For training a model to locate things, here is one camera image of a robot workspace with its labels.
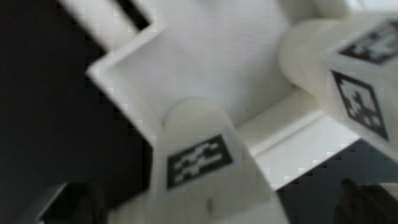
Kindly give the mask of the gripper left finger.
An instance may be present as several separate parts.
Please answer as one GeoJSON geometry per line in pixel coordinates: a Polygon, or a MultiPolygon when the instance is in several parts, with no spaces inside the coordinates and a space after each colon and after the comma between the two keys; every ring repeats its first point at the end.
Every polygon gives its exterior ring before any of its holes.
{"type": "Polygon", "coordinates": [[[108,224],[101,184],[63,182],[40,193],[15,224],[108,224]]]}

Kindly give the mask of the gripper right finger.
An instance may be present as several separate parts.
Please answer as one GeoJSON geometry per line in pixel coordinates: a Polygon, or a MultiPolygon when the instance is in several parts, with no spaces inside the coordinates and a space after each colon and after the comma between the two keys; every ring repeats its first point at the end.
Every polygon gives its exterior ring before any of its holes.
{"type": "Polygon", "coordinates": [[[340,181],[333,224],[398,224],[398,182],[356,184],[340,181]]]}

